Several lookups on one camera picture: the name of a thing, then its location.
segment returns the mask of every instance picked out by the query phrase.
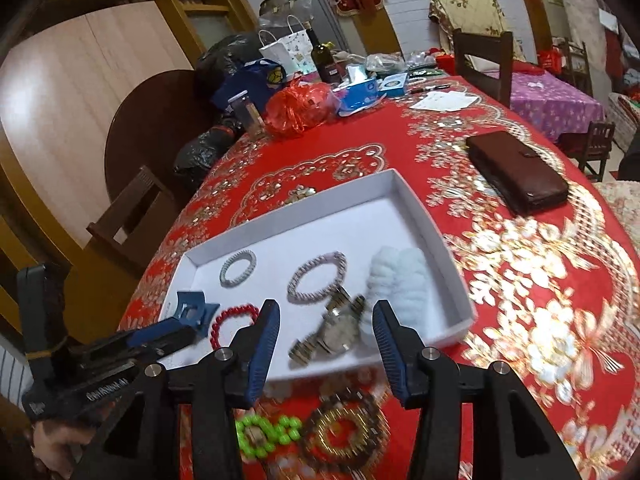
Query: white bead bracelet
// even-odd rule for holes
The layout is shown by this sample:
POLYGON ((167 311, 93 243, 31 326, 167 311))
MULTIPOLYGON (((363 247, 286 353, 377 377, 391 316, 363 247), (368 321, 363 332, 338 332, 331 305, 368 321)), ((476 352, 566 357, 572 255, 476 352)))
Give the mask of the white bead bracelet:
POLYGON ((312 260, 309 260, 294 273, 289 285, 287 286, 287 294, 289 295, 289 299, 293 303, 317 303, 318 301, 324 300, 324 298, 328 298, 331 296, 338 287, 342 285, 344 281, 344 276, 347 273, 347 258, 344 257, 344 254, 335 251, 334 253, 323 254, 322 256, 316 256, 312 260), (325 288, 318 290, 317 292, 298 292, 296 288, 306 273, 308 273, 311 269, 315 269, 316 267, 322 264, 335 263, 338 267, 338 274, 335 277, 335 280, 327 285, 325 288))
POLYGON ((238 286, 240 283, 244 282, 255 269, 255 254, 253 251, 240 251, 239 253, 234 254, 231 258, 229 258, 223 265, 222 269, 220 269, 220 285, 231 288, 233 286, 238 286), (226 272, 229 270, 229 267, 236 263, 238 260, 248 260, 249 266, 244 270, 240 276, 235 278, 234 280, 228 280, 226 278, 226 272))

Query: wine bottle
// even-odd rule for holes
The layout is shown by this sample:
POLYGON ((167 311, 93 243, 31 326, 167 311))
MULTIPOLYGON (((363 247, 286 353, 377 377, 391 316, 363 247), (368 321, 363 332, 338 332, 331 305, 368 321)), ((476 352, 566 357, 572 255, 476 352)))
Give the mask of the wine bottle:
POLYGON ((308 28, 306 34, 314 46, 314 49, 311 51, 311 59, 313 59, 316 64, 320 79, 329 84, 341 83, 342 78, 334 62, 334 56, 331 55, 331 51, 320 43, 312 28, 308 28))

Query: purple tablecloth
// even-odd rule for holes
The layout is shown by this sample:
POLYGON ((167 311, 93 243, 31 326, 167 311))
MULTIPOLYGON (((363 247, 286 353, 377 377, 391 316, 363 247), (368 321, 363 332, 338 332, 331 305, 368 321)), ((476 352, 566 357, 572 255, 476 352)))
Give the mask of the purple tablecloth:
POLYGON ((552 142, 563 132, 586 133, 591 121, 604 120, 604 107, 596 99, 549 72, 544 75, 514 72, 511 110, 552 142), (542 83, 544 88, 529 83, 542 83))

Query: clear container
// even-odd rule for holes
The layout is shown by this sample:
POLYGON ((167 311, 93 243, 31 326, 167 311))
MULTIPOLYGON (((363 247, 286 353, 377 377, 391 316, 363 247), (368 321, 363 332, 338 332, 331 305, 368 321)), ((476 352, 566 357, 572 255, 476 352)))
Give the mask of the clear container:
POLYGON ((249 99, 246 90, 229 99, 229 105, 234 111, 236 119, 242 123, 242 126, 250 136, 260 136, 265 132, 262 117, 260 117, 254 102, 249 99))

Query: metal screw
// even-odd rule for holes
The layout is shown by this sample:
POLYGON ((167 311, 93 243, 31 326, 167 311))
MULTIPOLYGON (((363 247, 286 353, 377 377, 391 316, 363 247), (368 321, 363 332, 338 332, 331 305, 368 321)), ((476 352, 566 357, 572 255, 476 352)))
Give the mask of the metal screw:
POLYGON ((145 368, 145 375, 147 377, 157 377, 162 373, 162 367, 158 363, 153 363, 145 368))
POLYGON ((433 346, 427 346, 427 348, 422 350, 422 357, 429 361, 435 361, 438 357, 440 357, 440 351, 433 346))
POLYGON ((492 366, 500 375, 506 375, 511 370, 511 367, 504 361, 496 361, 492 366))
POLYGON ((234 351, 228 347, 219 348, 218 350, 216 350, 216 353, 214 354, 214 357, 218 361, 229 361, 229 359, 231 359, 233 356, 234 356, 234 351))

